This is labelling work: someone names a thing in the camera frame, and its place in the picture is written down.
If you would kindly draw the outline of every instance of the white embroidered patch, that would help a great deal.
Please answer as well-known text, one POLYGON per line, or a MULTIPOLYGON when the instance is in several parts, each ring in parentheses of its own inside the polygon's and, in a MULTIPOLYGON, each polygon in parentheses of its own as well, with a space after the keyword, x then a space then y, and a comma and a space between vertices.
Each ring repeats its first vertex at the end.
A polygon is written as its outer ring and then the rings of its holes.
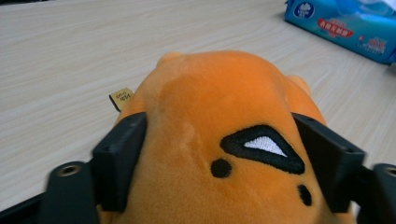
POLYGON ((261 136, 252 141, 246 142, 245 147, 257 148, 264 151, 268 151, 279 156, 288 157, 283 153, 282 149, 269 137, 261 136))

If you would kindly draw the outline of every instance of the light wood tabletop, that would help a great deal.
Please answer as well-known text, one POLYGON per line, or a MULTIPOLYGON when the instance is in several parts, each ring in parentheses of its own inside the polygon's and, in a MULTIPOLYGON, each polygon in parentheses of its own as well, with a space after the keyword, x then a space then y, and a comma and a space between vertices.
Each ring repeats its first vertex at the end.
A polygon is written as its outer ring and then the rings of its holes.
POLYGON ((168 51, 240 49, 303 77, 331 129, 396 164, 396 69, 284 21, 285 0, 58 0, 0 7, 0 211, 88 161, 168 51))

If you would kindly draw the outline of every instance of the fabric tag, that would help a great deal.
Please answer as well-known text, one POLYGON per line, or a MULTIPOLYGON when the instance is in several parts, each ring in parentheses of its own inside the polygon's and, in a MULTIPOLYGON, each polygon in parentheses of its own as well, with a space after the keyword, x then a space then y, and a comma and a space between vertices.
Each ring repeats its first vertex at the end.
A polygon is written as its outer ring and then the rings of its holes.
POLYGON ((115 91, 109 95, 111 103, 116 107, 117 111, 121 111, 125 106, 126 102, 134 95, 134 93, 128 88, 124 88, 119 91, 115 91))

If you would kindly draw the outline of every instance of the red label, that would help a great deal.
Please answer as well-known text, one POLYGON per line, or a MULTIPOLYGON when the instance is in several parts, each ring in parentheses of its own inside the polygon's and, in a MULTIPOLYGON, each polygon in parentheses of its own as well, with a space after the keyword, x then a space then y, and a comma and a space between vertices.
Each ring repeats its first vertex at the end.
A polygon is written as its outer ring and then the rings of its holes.
POLYGON ((323 19, 318 19, 318 26, 322 28, 323 30, 326 30, 329 32, 329 35, 331 36, 341 36, 341 37, 350 37, 353 35, 353 32, 348 30, 346 27, 340 25, 340 24, 335 24, 334 22, 331 21, 325 21, 323 19))

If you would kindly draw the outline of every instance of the tissue package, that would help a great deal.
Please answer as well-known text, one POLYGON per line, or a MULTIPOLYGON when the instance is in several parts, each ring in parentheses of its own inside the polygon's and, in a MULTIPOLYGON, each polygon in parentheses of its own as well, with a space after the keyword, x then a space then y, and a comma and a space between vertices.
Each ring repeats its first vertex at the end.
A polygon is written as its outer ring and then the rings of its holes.
POLYGON ((285 21, 379 63, 396 62, 396 1, 289 0, 285 21))

